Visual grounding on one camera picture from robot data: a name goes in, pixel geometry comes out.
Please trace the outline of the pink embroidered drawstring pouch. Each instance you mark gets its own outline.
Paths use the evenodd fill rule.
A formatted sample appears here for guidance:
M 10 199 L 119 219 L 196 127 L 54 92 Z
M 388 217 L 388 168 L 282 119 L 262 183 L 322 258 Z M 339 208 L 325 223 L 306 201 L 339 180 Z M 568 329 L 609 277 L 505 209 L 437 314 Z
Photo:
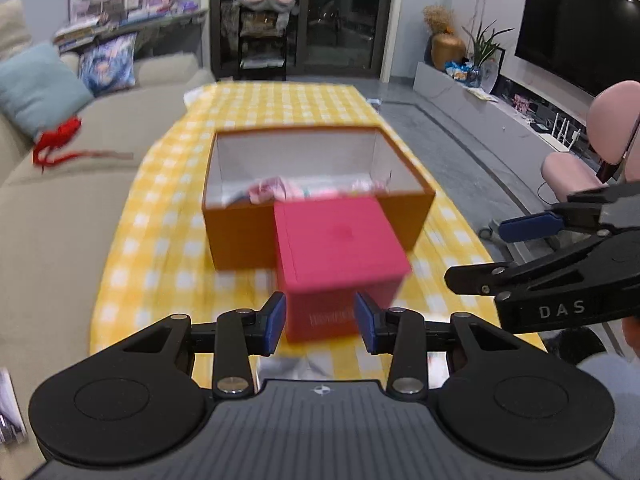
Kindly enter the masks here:
M 355 180 L 343 184 L 302 185 L 291 179 L 274 177 L 252 184 L 243 197 L 252 205 L 272 202 L 299 202 L 300 200 L 329 200 L 330 198 L 386 194 L 388 182 Z

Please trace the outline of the white wifi router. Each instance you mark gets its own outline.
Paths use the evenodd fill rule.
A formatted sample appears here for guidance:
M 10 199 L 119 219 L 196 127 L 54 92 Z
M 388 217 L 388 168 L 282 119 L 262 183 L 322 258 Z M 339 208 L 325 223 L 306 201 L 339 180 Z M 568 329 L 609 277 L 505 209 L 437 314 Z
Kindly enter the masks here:
M 568 153 L 574 148 L 574 144 L 581 135 L 581 124 L 573 122 L 573 119 L 566 115 L 556 113 L 551 128 L 539 136 L 555 151 Z

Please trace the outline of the orange open cardboard box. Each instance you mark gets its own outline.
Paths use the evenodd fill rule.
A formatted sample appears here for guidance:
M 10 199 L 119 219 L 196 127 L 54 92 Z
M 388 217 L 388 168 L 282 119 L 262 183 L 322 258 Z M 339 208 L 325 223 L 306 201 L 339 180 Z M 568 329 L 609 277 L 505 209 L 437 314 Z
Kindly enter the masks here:
M 361 194 L 376 196 L 402 248 L 413 250 L 436 191 L 390 130 L 325 125 L 216 132 L 202 198 L 215 269 L 274 268 L 275 200 Z

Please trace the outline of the red square gift box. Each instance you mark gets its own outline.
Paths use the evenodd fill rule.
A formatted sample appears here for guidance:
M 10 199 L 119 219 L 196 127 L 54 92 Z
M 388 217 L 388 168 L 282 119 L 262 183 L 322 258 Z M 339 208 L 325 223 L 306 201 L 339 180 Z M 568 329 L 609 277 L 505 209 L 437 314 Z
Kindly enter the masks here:
M 278 289 L 291 344 L 357 333 L 357 292 L 389 307 L 411 266 L 372 196 L 274 205 Z

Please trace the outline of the pink office chair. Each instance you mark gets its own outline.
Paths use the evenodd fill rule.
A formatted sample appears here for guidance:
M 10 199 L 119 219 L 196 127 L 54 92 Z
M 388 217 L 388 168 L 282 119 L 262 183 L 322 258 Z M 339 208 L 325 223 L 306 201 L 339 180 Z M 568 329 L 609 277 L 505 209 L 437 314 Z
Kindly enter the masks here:
M 587 112 L 587 162 L 574 152 L 556 152 L 542 162 L 541 177 L 559 202 L 578 192 L 602 188 L 612 179 L 634 144 L 639 132 L 639 83 L 625 80 L 603 90 Z

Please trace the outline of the black television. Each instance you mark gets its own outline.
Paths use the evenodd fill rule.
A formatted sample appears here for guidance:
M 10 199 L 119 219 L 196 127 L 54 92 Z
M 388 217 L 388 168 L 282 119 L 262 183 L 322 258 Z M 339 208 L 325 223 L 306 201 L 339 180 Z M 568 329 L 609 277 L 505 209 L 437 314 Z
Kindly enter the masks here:
M 639 79 L 639 0 L 522 0 L 510 77 L 576 116 Z

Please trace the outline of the green potted plant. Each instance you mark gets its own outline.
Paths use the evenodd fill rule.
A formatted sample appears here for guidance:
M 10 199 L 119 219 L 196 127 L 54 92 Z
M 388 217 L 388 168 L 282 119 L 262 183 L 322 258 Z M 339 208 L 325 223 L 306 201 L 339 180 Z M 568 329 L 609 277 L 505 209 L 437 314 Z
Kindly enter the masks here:
M 498 30 L 495 29 L 495 22 L 491 22 L 487 26 L 480 24 L 476 32 L 471 32 L 465 27 L 462 30 L 471 40 L 465 83 L 470 88 L 480 88 L 486 93 L 491 93 L 500 76 L 506 54 L 498 39 L 507 32 L 512 32 L 512 28 Z

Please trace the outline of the golden vase dried flowers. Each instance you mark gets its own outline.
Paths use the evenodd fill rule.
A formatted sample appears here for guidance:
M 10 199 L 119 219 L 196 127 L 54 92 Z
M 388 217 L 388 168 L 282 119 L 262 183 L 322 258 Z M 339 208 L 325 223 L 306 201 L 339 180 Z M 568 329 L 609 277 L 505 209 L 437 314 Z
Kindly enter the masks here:
M 431 31 L 430 55 L 433 66 L 445 70 L 448 62 L 460 63 L 466 57 L 464 41 L 454 30 L 454 12 L 446 6 L 426 6 L 424 22 Z

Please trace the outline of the beige sofa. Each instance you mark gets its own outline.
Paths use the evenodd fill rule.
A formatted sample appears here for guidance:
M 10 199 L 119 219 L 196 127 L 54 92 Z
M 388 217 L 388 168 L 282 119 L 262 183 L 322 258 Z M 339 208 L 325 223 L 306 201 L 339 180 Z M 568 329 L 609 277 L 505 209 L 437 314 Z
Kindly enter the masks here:
M 134 73 L 134 88 L 81 111 L 70 144 L 126 159 L 40 170 L 29 138 L 1 122 L 1 366 L 23 416 L 35 388 L 87 356 L 96 293 L 140 162 L 183 116 L 184 94 L 214 80 L 192 53 L 146 58 Z

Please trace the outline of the red ribbon cloth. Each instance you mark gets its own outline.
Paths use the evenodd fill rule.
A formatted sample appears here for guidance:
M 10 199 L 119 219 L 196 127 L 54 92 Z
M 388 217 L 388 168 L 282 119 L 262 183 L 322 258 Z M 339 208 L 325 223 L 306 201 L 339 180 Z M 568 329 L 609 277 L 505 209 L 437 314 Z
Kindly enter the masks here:
M 44 172 L 46 169 L 55 168 L 78 158 L 112 158 L 129 160 L 134 158 L 132 153 L 122 153 L 107 150 L 79 150 L 60 154 L 72 142 L 82 126 L 78 116 L 68 118 L 66 122 L 58 125 L 54 130 L 47 130 L 40 134 L 34 149 L 32 150 L 32 164 Z

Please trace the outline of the glass sliding door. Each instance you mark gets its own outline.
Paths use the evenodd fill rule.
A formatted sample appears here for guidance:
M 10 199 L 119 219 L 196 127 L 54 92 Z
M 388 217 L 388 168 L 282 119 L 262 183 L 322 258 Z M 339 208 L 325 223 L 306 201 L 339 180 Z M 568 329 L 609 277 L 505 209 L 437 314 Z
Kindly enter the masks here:
M 239 76 L 242 58 L 258 51 L 240 32 L 236 0 L 203 0 L 209 10 L 209 54 L 218 77 Z M 392 0 L 294 0 L 277 46 L 289 75 L 378 78 L 383 71 Z

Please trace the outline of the black shelf rack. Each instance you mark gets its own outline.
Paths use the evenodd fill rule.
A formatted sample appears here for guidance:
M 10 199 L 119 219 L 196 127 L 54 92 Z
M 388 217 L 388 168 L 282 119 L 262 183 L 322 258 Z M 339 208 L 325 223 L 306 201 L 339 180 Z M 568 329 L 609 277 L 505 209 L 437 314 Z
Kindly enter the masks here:
M 285 80 L 296 0 L 229 0 L 220 5 L 220 67 L 233 80 Z

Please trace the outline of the light blue cushion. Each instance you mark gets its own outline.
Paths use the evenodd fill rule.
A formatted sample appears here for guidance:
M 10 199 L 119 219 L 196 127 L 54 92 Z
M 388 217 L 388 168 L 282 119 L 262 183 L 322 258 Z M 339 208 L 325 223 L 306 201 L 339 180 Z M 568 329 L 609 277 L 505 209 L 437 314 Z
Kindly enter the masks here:
M 36 44 L 1 62 L 1 113 L 32 140 L 93 101 L 53 44 Z

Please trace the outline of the cluttered side desk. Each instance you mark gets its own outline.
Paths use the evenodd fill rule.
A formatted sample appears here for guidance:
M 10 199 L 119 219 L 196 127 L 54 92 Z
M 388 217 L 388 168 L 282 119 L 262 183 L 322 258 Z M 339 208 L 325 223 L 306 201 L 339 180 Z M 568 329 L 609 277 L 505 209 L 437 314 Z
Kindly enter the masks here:
M 140 56 L 200 52 L 208 10 L 198 0 L 67 0 L 68 23 L 52 36 L 62 52 L 85 52 L 134 35 Z

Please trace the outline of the beige cushion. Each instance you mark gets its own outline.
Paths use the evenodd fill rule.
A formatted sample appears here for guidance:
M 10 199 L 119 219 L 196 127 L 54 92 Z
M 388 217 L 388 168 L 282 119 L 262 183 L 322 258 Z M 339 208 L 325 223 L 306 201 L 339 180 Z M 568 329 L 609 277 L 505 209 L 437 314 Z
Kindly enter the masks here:
M 6 0 L 0 4 L 0 60 L 5 61 L 32 45 L 22 0 Z

